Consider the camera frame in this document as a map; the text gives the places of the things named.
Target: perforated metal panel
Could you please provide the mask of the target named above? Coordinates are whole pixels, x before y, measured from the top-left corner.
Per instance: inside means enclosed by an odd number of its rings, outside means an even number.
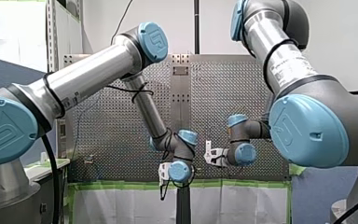
[[[205,140],[212,147],[227,147],[227,118],[243,113],[259,119],[264,112],[268,90],[262,69],[251,57],[191,56],[191,130],[199,133],[199,150]],[[266,140],[254,140],[257,149],[255,164],[243,168],[222,170],[206,165],[201,153],[195,165],[199,178],[239,178],[284,180],[288,164],[277,149]]]
[[[176,127],[175,124],[173,128],[190,128],[199,133],[195,159],[197,178],[284,180],[288,176],[288,165],[273,145],[264,140],[254,141],[258,160],[250,167],[221,170],[206,165],[203,159],[205,140],[212,140],[213,147],[227,145],[229,115],[245,113],[251,119],[258,119],[263,113],[267,89],[260,66],[246,56],[193,55],[190,56],[191,69],[188,74],[191,78],[183,76],[180,80],[178,76],[172,79],[172,67],[175,66],[169,59],[149,66],[144,74],[149,81],[147,88],[155,92],[153,99],[166,125],[171,127],[174,120],[172,115],[175,115],[173,111],[180,110],[180,118],[190,118],[183,122],[189,123],[190,127]],[[188,91],[191,105],[188,111],[183,111],[187,107],[179,106],[176,102],[179,90],[171,88],[171,85],[175,85],[173,80],[181,82],[178,86],[182,86],[183,91],[191,89]],[[120,81],[113,84],[124,88]],[[147,129],[129,93],[104,89],[80,104],[72,113],[76,160],[69,172],[71,182],[96,179],[158,180],[161,153],[149,149]]]
[[[155,93],[153,99],[162,119],[170,126],[171,66],[155,64],[144,75],[149,82],[147,88]],[[125,89],[119,80],[113,85]],[[69,173],[71,182],[158,180],[161,154],[149,148],[147,129],[129,93],[103,89],[77,106],[73,113],[76,160]],[[89,161],[90,156],[93,160],[86,164],[84,160]]]

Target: blue joint cap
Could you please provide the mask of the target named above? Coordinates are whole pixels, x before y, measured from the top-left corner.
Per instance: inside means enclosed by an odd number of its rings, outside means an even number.
[[[0,164],[24,154],[37,137],[37,122],[24,105],[0,97]]]
[[[238,0],[232,12],[230,36],[233,41],[241,41],[243,11],[247,2],[247,0]]]
[[[254,163],[256,155],[255,147],[249,143],[242,143],[235,149],[235,161],[241,166]]]
[[[231,115],[228,118],[228,128],[231,128],[241,122],[245,122],[246,120],[248,120],[248,117],[246,117],[246,115],[243,114]]]
[[[344,125],[329,107],[307,95],[290,94],[276,101],[269,125],[275,147],[297,165],[332,168],[348,156]]]
[[[153,22],[141,23],[138,27],[139,43],[152,63],[163,61],[168,55],[168,40],[164,31]]]
[[[156,146],[154,145],[154,141],[153,141],[152,137],[150,137],[150,139],[149,139],[149,147],[154,151],[158,151]]]
[[[181,137],[185,142],[189,143],[192,146],[197,145],[197,137],[198,135],[196,133],[193,133],[189,130],[180,130],[179,131],[179,137]]]
[[[184,183],[191,177],[191,170],[183,161],[174,161],[168,169],[168,175],[172,181]]]

